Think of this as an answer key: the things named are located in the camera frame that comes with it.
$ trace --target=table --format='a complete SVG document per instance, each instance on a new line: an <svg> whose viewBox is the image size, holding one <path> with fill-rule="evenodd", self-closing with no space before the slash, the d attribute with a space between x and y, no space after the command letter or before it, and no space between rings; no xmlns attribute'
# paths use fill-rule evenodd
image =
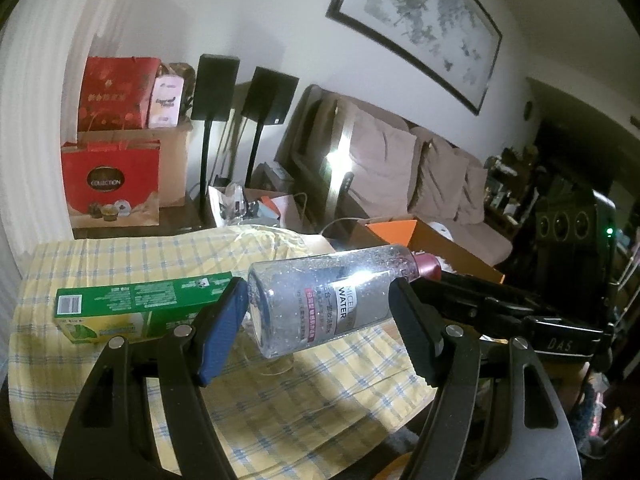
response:
<svg viewBox="0 0 640 480"><path fill-rule="evenodd" d="M73 345L52 324L50 310L60 286L224 270L245 276L253 261L311 252L297 234L255 226L39 246L24 279L10 341L15 434L51 474L70 411L102 349ZM404 347L380 327L297 352L293 366L278 376L257 373L259 363L245 357L240 335L237 343L203 397L240 478L331 478L434 396L435 390L414 375ZM150 382L149 402L162 466L176 471L157 381Z"/></svg>

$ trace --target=window curtain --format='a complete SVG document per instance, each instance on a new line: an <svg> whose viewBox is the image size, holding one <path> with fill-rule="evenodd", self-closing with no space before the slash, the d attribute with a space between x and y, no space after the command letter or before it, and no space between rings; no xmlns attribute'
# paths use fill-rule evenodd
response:
<svg viewBox="0 0 640 480"><path fill-rule="evenodd" d="M20 276L72 239L60 145L76 138L87 56L114 56L132 0L19 0L0 33L0 373Z"/></svg>

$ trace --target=metal screw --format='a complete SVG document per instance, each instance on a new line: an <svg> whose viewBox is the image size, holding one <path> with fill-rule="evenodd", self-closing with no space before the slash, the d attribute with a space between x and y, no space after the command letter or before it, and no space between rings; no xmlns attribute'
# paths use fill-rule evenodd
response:
<svg viewBox="0 0 640 480"><path fill-rule="evenodd" d="M124 338L121 335L109 339L109 348L116 349L124 345Z"/></svg>
<svg viewBox="0 0 640 480"><path fill-rule="evenodd" d="M451 337L462 337L465 332L458 325L449 325L446 328L447 334Z"/></svg>
<svg viewBox="0 0 640 480"><path fill-rule="evenodd" d="M176 337L187 337L191 333L191 330L189 325L178 325L174 328L174 335Z"/></svg>
<svg viewBox="0 0 640 480"><path fill-rule="evenodd" d="M529 348L529 343L523 337L516 337L513 339L513 345L520 350L526 350Z"/></svg>

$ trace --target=red gift bag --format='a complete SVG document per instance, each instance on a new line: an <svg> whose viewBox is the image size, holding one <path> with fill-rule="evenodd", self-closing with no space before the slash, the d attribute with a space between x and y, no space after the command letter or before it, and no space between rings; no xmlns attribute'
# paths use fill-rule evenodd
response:
<svg viewBox="0 0 640 480"><path fill-rule="evenodd" d="M158 225L158 140L68 142L61 155L71 227Z"/></svg>
<svg viewBox="0 0 640 480"><path fill-rule="evenodd" d="M84 67L78 131L146 127L157 57L89 57Z"/></svg>

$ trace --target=plastic bottle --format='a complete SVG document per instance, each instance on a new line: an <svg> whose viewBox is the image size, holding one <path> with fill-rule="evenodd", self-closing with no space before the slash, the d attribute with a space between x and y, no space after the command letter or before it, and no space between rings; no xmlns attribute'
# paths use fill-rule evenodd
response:
<svg viewBox="0 0 640 480"><path fill-rule="evenodd" d="M249 307L260 352L283 356L391 316L391 281L440 278L431 254L402 245L260 262L249 268Z"/></svg>

